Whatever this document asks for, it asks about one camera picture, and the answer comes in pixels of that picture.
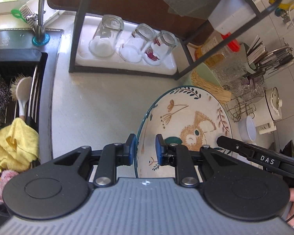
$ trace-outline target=red cap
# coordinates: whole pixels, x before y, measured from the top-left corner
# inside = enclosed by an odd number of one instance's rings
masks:
[[[222,39],[226,39],[227,37],[229,37],[231,35],[231,33],[227,33],[226,35],[222,35],[221,37]],[[241,46],[239,45],[239,42],[235,39],[232,40],[231,42],[228,43],[228,47],[230,50],[232,50],[233,52],[239,52]]]

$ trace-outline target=tiled wall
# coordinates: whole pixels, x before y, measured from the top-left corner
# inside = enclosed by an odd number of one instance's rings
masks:
[[[268,0],[262,0],[262,3],[257,4],[261,10],[268,5]],[[294,28],[287,29],[281,18],[276,17],[274,13],[241,35],[239,40],[251,44],[256,35],[261,37],[268,50],[280,47],[283,40],[294,49]],[[291,139],[294,142],[294,65],[276,74],[266,75],[265,78],[268,88],[278,88],[283,101],[282,120],[276,123],[275,131],[276,146],[283,149]]]

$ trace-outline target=black circular pad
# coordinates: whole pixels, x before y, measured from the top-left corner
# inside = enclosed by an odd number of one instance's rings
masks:
[[[249,200],[261,198],[268,192],[264,182],[251,178],[238,179],[232,183],[231,188],[237,196]]]
[[[61,183],[50,178],[35,179],[25,186],[25,192],[36,199],[51,198],[57,195],[61,189]]]
[[[44,220],[74,211],[89,191],[77,168],[46,163],[11,179],[2,196],[11,215]]]
[[[215,172],[205,182],[207,202],[222,214],[243,221],[281,216],[290,198],[287,184],[277,176],[245,165],[222,167]]]

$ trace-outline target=yellow cloth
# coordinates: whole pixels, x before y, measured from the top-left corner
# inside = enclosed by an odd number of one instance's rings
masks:
[[[38,133],[21,118],[0,130],[0,172],[25,171],[38,158]]]

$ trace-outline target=cartoon bear illustration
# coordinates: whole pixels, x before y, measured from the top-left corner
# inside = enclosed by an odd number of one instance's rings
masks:
[[[196,111],[195,119],[192,125],[187,125],[181,131],[180,139],[183,145],[188,147],[188,150],[199,151],[203,144],[207,144],[206,132],[215,131],[216,125],[205,114]]]

